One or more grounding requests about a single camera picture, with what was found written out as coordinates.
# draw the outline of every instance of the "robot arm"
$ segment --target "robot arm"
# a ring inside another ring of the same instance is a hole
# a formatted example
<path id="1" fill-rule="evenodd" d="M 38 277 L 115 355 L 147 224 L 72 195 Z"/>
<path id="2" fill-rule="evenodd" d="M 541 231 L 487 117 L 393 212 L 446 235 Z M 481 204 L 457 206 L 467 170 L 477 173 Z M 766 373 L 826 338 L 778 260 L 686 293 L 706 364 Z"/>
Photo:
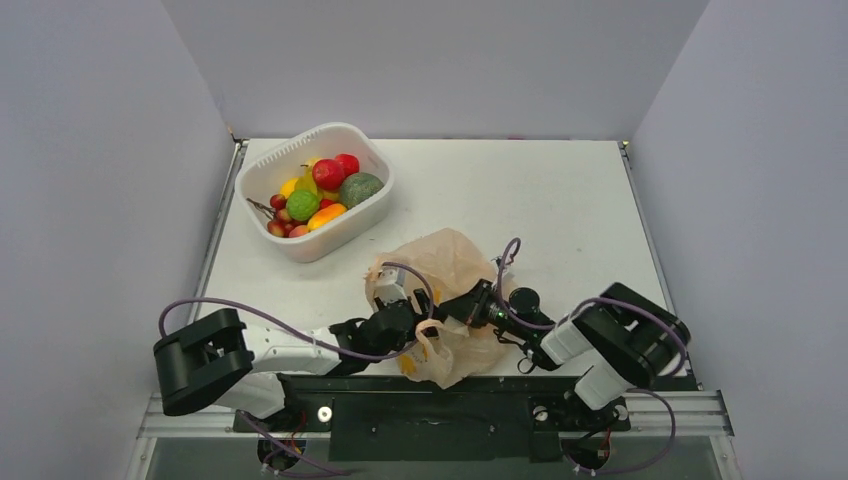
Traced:
<path id="1" fill-rule="evenodd" d="M 374 360 L 336 353 L 332 347 L 379 357 L 399 351 L 430 314 L 430 299 L 414 292 L 419 311 L 404 293 L 405 274 L 384 269 L 375 288 L 378 310 L 369 318 L 303 332 L 312 343 L 272 325 L 247 325 L 225 308 L 162 338 L 153 347 L 165 415 L 178 416 L 216 404 L 266 418 L 285 407 L 283 381 L 276 372 L 350 375 Z"/>
<path id="2" fill-rule="evenodd" d="M 515 289 L 507 305 L 510 312 L 543 329 L 514 321 L 496 295 L 491 282 L 480 280 L 469 293 L 443 302 L 439 309 L 464 319 L 471 327 L 493 325 L 502 343 L 517 344 L 534 366 L 544 370 L 556 370 L 572 358 L 596 349 L 602 359 L 574 386 L 574 393 L 592 410 L 604 408 L 629 388 L 650 389 L 663 369 L 679 359 L 675 339 L 635 313 L 633 307 L 655 316 L 684 345 L 690 340 L 689 329 L 680 319 L 620 283 L 610 286 L 598 302 L 561 324 L 541 312 L 539 295 L 534 290 Z M 507 334 L 519 341 L 507 338 Z"/>
<path id="3" fill-rule="evenodd" d="M 549 371 L 590 349 L 598 350 L 602 359 L 573 388 L 591 410 L 604 408 L 628 388 L 650 388 L 676 358 L 675 343 L 666 331 L 615 305 L 596 303 L 571 321 L 555 324 L 539 309 L 539 295 L 532 289 L 513 291 L 508 312 L 500 306 L 492 283 L 481 279 L 471 291 L 441 303 L 433 312 L 427 294 L 416 290 L 418 313 L 406 297 L 404 280 L 402 270 L 384 269 L 375 288 L 377 311 L 368 319 L 353 318 L 304 332 L 312 343 L 273 326 L 246 325 L 234 309 L 218 310 L 166 336 L 153 349 L 164 413 L 185 415 L 214 403 L 266 418 L 286 403 L 276 372 L 351 375 L 376 361 L 336 353 L 320 343 L 385 356 L 412 341 L 415 327 L 427 318 L 444 321 L 451 316 L 472 328 L 492 324 L 499 341 L 517 344 L 535 366 Z M 689 330 L 679 319 L 624 285 L 613 284 L 601 298 L 647 310 L 684 344 L 689 342 Z M 510 313 L 543 329 L 528 328 Z"/>

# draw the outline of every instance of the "lemon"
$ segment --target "lemon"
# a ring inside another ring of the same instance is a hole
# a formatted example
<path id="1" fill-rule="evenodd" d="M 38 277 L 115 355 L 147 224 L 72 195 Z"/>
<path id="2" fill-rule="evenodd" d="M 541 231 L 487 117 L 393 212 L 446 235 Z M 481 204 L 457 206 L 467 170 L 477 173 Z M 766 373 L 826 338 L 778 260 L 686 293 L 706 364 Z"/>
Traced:
<path id="1" fill-rule="evenodd" d="M 295 190 L 286 201 L 286 210 L 298 222 L 309 220 L 318 211 L 321 201 L 309 190 Z"/>
<path id="2" fill-rule="evenodd" d="M 294 177 L 292 179 L 289 179 L 289 181 L 284 183 L 283 186 L 280 188 L 280 193 L 284 197 L 289 198 L 289 196 L 291 196 L 291 192 L 294 191 L 294 187 L 297 185 L 298 180 L 300 180 L 300 178 L 298 178 L 298 177 Z"/>

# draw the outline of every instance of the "green melon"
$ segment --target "green melon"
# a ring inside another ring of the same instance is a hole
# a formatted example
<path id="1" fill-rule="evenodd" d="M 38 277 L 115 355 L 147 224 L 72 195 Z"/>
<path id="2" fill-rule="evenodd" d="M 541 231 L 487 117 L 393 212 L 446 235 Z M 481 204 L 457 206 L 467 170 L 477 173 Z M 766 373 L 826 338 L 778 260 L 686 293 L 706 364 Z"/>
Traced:
<path id="1" fill-rule="evenodd" d="M 339 202 L 348 210 L 371 198 L 383 188 L 383 181 L 370 173 L 354 173 L 339 189 Z"/>

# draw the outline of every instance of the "toy fruit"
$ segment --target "toy fruit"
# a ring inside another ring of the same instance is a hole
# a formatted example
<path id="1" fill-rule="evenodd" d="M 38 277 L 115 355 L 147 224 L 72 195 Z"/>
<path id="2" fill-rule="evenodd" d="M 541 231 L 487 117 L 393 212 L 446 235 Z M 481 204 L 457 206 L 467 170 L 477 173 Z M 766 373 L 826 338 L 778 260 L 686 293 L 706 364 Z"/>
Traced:
<path id="1" fill-rule="evenodd" d="M 286 198 L 289 198 L 289 195 L 291 195 L 291 192 L 294 191 L 294 187 L 295 185 L 297 185 L 297 181 L 299 179 L 299 177 L 289 179 L 289 181 L 284 183 L 283 186 L 280 188 L 280 194 L 282 194 Z"/>
<path id="2" fill-rule="evenodd" d="M 277 210 L 277 213 L 274 215 L 274 220 L 280 223 L 290 223 L 292 218 L 289 211 L 284 208 L 282 210 Z"/>
<path id="3" fill-rule="evenodd" d="M 346 175 L 342 165 L 329 158 L 320 160 L 312 167 L 312 179 L 323 190 L 338 190 L 342 186 L 345 177 Z"/>
<path id="4" fill-rule="evenodd" d="M 345 171 L 345 177 L 349 177 L 354 173 L 359 173 L 359 159 L 349 153 L 340 153 L 336 155 L 335 160 L 339 162 Z"/>
<path id="5" fill-rule="evenodd" d="M 289 232 L 289 238 L 297 238 L 302 237 L 309 233 L 309 228 L 306 225 L 301 225 L 299 227 L 294 227 L 291 232 Z"/>
<path id="6" fill-rule="evenodd" d="M 286 208 L 286 196 L 282 193 L 278 193 L 271 197 L 271 200 L 268 202 L 271 205 L 271 208 L 274 210 L 282 210 Z"/>
<path id="7" fill-rule="evenodd" d="M 339 192 L 328 192 L 327 190 L 321 190 L 321 198 L 326 198 L 327 200 L 338 202 Z"/>
<path id="8" fill-rule="evenodd" d="M 346 211 L 347 209 L 344 208 L 344 205 L 342 205 L 341 203 L 334 203 L 327 208 L 318 210 L 318 213 L 312 215 L 312 218 L 309 219 L 307 227 L 309 227 L 310 232 L 313 230 L 317 230 L 326 225 L 330 220 L 338 217 Z"/>
<path id="9" fill-rule="evenodd" d="M 302 177 L 297 179 L 294 189 L 308 190 L 318 197 L 318 200 L 321 200 L 321 192 L 318 190 L 318 185 L 315 184 L 315 180 L 312 178 L 312 167 L 304 165 L 304 174 Z"/>
<path id="10" fill-rule="evenodd" d="M 271 235 L 273 235 L 275 237 L 283 238 L 283 237 L 286 236 L 285 227 L 283 226 L 282 223 L 280 223 L 276 220 L 271 220 L 270 222 L 268 222 L 267 228 L 268 228 L 268 233 L 270 233 Z"/>
<path id="11" fill-rule="evenodd" d="M 383 188 L 383 181 L 370 173 L 354 173 L 339 189 L 339 201 L 348 210 L 368 200 Z"/>
<path id="12" fill-rule="evenodd" d="M 295 190 L 286 202 L 286 210 L 294 220 L 305 222 L 318 211 L 320 200 L 308 190 Z"/>

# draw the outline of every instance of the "metal rail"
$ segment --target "metal rail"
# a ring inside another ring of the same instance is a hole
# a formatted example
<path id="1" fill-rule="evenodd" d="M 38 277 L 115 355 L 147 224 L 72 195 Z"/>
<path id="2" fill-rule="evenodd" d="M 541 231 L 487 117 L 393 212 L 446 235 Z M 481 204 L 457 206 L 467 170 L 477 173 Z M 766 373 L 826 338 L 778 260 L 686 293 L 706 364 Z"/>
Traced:
<path id="1" fill-rule="evenodd" d="M 678 436 L 732 435 L 730 420 L 719 392 L 662 392 L 677 419 Z M 651 397 L 626 394 L 632 430 L 616 432 L 616 436 L 667 436 L 671 420 L 665 407 Z M 253 433 L 232 431 L 234 412 L 230 408 L 212 406 L 182 417 L 167 417 L 162 412 L 162 398 L 154 394 L 139 430 L 139 438 L 255 438 Z M 566 438 L 572 435 L 562 433 Z M 329 438 L 330 433 L 306 432 L 300 438 Z"/>

